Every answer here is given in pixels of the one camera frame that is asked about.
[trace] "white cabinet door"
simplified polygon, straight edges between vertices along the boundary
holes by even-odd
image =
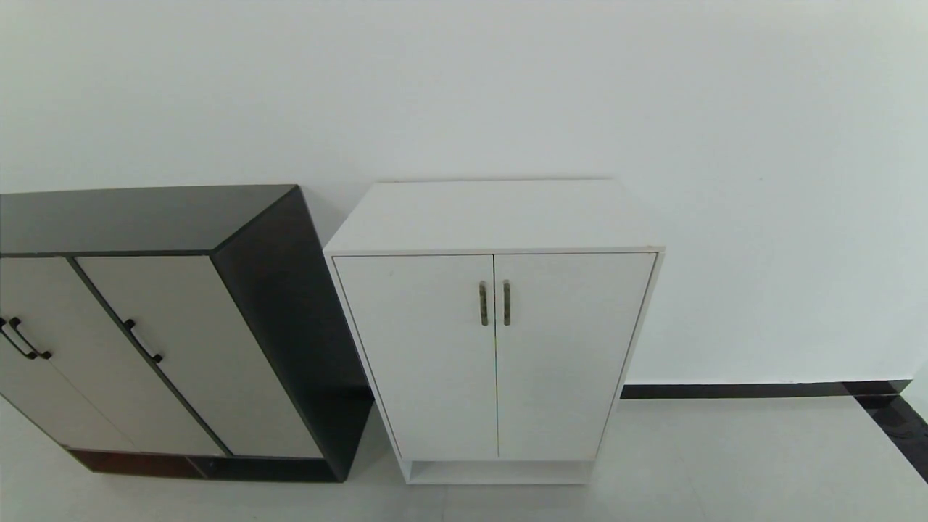
[[[322,456],[209,257],[78,262],[234,454]]]
[[[222,454],[66,259],[0,260],[0,289],[4,316],[20,318],[25,337],[52,353],[48,363],[138,450]]]
[[[5,320],[12,319],[4,307],[0,307],[0,314]],[[9,326],[3,330],[9,341],[29,352]],[[26,359],[9,341],[0,335],[0,395],[62,446],[135,451],[129,439],[91,406],[51,362]]]
[[[596,457],[654,258],[495,256],[501,459]]]
[[[493,257],[336,257],[334,262],[403,459],[495,459]]]

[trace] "black and white cabinet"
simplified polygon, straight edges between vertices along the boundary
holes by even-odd
[[[94,471],[341,481],[371,396],[300,189],[0,196],[0,394]]]
[[[645,214],[603,180],[367,193],[325,252],[409,483],[588,480],[664,255]]]

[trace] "black handle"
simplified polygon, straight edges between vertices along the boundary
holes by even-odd
[[[28,360],[33,360],[33,359],[39,357],[39,354],[35,353],[35,351],[32,351],[32,352],[30,352],[30,353],[27,354],[26,352],[20,350],[20,349],[19,349],[19,345],[17,345],[16,343],[14,343],[13,340],[9,338],[9,335],[6,335],[6,332],[3,331],[3,327],[4,327],[4,326],[6,326],[6,321],[0,319],[0,334],[2,334],[2,335],[4,336],[4,339],[6,339],[6,341],[7,341],[8,343],[10,343],[11,345],[13,345],[14,348],[16,348],[16,351],[18,351],[20,355],[22,355],[24,358],[26,358],[26,359],[28,359]]]
[[[40,352],[39,350],[35,349],[35,346],[33,346],[32,343],[29,342],[29,339],[26,339],[26,336],[23,335],[22,332],[19,331],[17,327],[20,326],[21,324],[22,324],[22,321],[19,320],[18,317],[15,317],[9,320],[9,327],[13,329],[13,332],[16,332],[16,335],[18,335],[19,338],[22,339],[22,342],[25,343],[26,346],[28,346],[29,349],[32,350],[33,353],[39,354],[39,357],[41,357],[42,359],[51,359],[52,352]]]
[[[135,321],[131,319],[127,319],[122,323],[122,326],[125,326],[125,329],[128,330],[129,333],[132,333],[132,329],[135,328]],[[155,364],[158,364],[159,362],[164,360],[164,357],[162,357],[161,354],[151,355],[148,352],[148,349],[142,345],[142,342],[138,340],[138,337],[136,337],[134,333],[132,333],[132,338],[135,339],[135,341],[138,343],[139,346],[142,346],[142,351],[145,352],[145,355],[148,355],[148,357],[151,360],[155,361]]]

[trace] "cabinet handle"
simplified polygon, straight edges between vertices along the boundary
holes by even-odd
[[[21,324],[22,324],[22,321],[19,320],[18,317],[15,317],[9,320],[9,327],[13,329],[13,332],[16,332],[16,335],[18,335],[19,338],[22,339],[22,342],[25,343],[26,346],[28,346],[29,349],[32,350],[34,354],[37,354],[42,359],[51,359],[52,352],[48,352],[48,351],[40,352],[39,350],[35,349],[35,346],[33,346],[32,343],[29,342],[29,339],[26,339],[26,336],[23,335],[22,332],[19,331],[17,327],[20,326]]]
[[[129,333],[132,335],[132,338],[135,339],[135,341],[138,343],[139,346],[142,346],[142,351],[144,351],[145,354],[148,355],[148,358],[153,360],[155,364],[158,364],[159,362],[164,360],[164,357],[162,357],[161,354],[151,355],[151,352],[148,351],[148,348],[146,348],[145,345],[142,344],[142,341],[138,338],[138,335],[136,335],[135,332],[132,331],[132,329],[135,328],[134,320],[127,319],[122,323],[122,326],[125,326],[125,329],[129,331]]]
[[[480,281],[480,323],[483,326],[490,324],[490,319],[486,317],[486,281]]]
[[[512,299],[509,298],[509,280],[503,281],[503,325],[509,326],[512,324],[512,318],[509,313],[509,303],[512,302]]]
[[[9,335],[6,335],[6,332],[3,331],[3,327],[4,327],[4,326],[6,326],[6,321],[0,319],[0,334],[2,334],[2,335],[4,336],[4,339],[6,339],[6,341],[7,341],[8,343],[10,343],[11,345],[13,345],[14,348],[16,348],[16,351],[18,351],[20,355],[22,355],[24,358],[26,358],[26,359],[28,359],[28,360],[33,360],[33,359],[39,357],[39,354],[35,353],[35,351],[32,351],[32,352],[30,352],[30,353],[27,354],[26,352],[20,350],[20,349],[19,349],[19,345],[17,345],[16,343],[14,343],[13,340],[9,338]]]

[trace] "gray cabinet door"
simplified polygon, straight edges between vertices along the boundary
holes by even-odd
[[[322,456],[209,257],[78,262],[234,454]]]
[[[3,259],[0,278],[4,316],[19,317],[23,334],[40,350],[52,352],[43,362],[64,375],[138,450],[222,454],[66,259]]]
[[[5,320],[6,307],[0,307]],[[3,327],[19,349],[29,352],[9,326]],[[26,359],[0,336],[0,394],[62,446],[83,450],[135,451],[90,402],[45,359]]]

